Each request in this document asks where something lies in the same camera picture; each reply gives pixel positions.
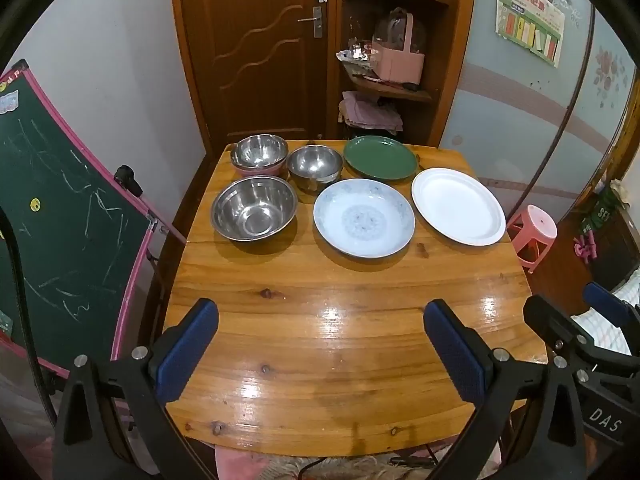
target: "pink basket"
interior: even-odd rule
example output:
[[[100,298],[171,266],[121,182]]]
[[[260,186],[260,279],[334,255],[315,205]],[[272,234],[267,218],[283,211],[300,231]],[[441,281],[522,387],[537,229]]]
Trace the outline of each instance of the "pink basket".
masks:
[[[395,83],[420,84],[424,54],[411,52],[411,40],[414,33],[414,16],[406,14],[404,30],[404,49],[387,48],[377,41],[371,44],[369,62],[376,75],[384,81]]]

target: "pink bowl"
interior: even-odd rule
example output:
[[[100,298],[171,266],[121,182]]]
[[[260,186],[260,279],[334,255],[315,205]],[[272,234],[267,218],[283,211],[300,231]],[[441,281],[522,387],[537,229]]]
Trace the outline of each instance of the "pink bowl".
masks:
[[[283,158],[280,162],[277,162],[273,166],[268,166],[266,168],[255,168],[254,170],[246,170],[245,168],[238,168],[234,164],[234,168],[236,171],[242,176],[255,176],[255,175],[272,175],[278,176],[280,174],[280,169],[282,165],[285,163],[286,158]]]

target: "chalkboard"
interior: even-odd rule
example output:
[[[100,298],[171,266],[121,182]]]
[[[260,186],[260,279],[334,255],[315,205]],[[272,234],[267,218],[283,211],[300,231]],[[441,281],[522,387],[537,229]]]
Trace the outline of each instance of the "chalkboard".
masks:
[[[18,240],[38,356],[68,370],[78,354],[110,358],[150,220],[70,140],[38,88],[24,62],[0,78],[0,204]],[[0,311],[24,346],[5,243]]]

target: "door lock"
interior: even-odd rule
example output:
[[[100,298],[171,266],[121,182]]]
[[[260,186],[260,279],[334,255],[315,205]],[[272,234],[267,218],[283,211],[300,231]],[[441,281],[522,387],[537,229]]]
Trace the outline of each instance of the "door lock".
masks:
[[[314,38],[322,38],[322,7],[314,7],[312,18],[302,18],[299,22],[314,22]]]

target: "flower decal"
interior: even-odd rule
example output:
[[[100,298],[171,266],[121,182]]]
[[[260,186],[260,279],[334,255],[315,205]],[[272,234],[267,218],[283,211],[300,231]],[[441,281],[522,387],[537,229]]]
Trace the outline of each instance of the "flower decal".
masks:
[[[593,84],[598,87],[597,96],[600,97],[600,108],[604,108],[607,99],[609,106],[614,107],[615,98],[620,92],[620,79],[622,86],[626,88],[629,83],[628,75],[625,74],[625,66],[622,64],[622,56],[613,54],[610,50],[604,50],[602,46],[596,54],[596,75]]]

